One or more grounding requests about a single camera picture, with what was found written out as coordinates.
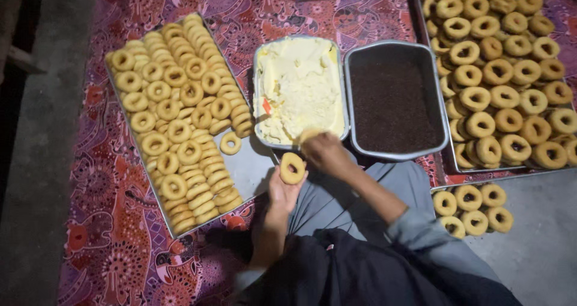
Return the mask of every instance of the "stacked donuts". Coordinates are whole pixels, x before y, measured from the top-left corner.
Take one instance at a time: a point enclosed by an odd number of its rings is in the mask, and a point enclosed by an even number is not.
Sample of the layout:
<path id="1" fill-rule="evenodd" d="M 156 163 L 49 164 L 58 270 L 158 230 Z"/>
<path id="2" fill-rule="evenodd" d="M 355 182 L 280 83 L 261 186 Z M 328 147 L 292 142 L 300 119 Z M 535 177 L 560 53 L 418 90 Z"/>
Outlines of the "stacked donuts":
<path id="1" fill-rule="evenodd" d="M 577 113 L 543 0 L 422 0 L 460 168 L 577 165 Z"/>
<path id="2" fill-rule="evenodd" d="M 513 215 L 503 204 L 507 194 L 496 184 L 477 188 L 461 185 L 453 191 L 433 194 L 435 213 L 441 225 L 457 238 L 480 236 L 485 232 L 507 233 L 513 226 Z"/>
<path id="3" fill-rule="evenodd" d="M 173 232 L 242 204 L 220 151 L 236 154 L 253 121 L 202 18 L 168 23 L 105 60 Z M 213 136 L 230 126 L 219 151 Z"/>

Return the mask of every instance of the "person's right hand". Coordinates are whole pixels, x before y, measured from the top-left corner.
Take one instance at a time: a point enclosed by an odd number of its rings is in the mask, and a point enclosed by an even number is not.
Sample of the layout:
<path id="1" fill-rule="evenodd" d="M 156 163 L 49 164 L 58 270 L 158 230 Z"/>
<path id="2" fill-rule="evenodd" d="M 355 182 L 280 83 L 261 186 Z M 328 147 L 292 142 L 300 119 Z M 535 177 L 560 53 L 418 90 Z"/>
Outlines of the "person's right hand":
<path id="1" fill-rule="evenodd" d="M 351 172 L 358 169 L 340 140 L 329 132 L 307 139 L 301 151 L 314 166 L 341 181 L 350 180 Z"/>

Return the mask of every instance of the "red patterned fabric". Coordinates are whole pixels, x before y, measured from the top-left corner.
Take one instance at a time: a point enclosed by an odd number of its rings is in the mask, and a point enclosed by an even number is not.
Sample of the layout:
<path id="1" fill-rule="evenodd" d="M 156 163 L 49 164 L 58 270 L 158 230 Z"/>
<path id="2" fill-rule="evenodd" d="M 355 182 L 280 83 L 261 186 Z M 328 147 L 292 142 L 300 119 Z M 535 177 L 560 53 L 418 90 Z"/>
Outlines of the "red patterned fabric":
<path id="1" fill-rule="evenodd" d="M 574 85 L 577 10 L 570 0 L 545 3 Z M 206 18 L 246 93 L 256 47 L 287 34 L 332 39 L 343 53 L 379 39 L 414 41 L 406 0 L 97 0 L 70 173 L 59 304 L 227 304 L 232 276 L 243 265 L 230 251 L 207 244 L 205 234 L 212 228 L 246 230 L 254 202 L 171 239 L 103 62 L 106 52 L 127 40 L 194 11 Z M 431 185 L 464 180 L 444 175 L 438 154 L 417 163 Z"/>

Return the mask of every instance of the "person's left hand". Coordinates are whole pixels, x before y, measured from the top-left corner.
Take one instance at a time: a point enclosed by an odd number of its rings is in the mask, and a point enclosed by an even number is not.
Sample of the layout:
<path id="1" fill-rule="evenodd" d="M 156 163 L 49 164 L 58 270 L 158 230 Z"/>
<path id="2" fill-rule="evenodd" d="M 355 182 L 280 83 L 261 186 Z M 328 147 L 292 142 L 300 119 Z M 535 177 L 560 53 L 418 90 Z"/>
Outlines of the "person's left hand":
<path id="1" fill-rule="evenodd" d="M 290 214 L 297 203 L 298 193 L 305 183 L 309 172 L 306 171 L 302 180 L 297 184 L 286 184 L 280 178 L 280 166 L 275 167 L 275 171 L 268 183 L 268 194 L 270 197 L 270 209 Z"/>

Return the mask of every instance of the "white cream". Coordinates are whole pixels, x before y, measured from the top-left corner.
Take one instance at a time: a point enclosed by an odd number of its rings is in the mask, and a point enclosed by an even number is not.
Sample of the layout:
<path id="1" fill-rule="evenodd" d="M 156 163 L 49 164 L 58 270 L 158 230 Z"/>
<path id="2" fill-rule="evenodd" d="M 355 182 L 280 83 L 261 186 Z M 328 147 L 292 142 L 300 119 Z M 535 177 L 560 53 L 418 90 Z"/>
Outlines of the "white cream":
<path id="1" fill-rule="evenodd" d="M 254 104 L 262 137 L 293 144 L 304 129 L 320 128 L 341 136 L 343 102 L 337 49 L 322 38 L 285 38 L 257 53 L 260 74 Z M 270 115 L 264 111 L 264 98 Z"/>

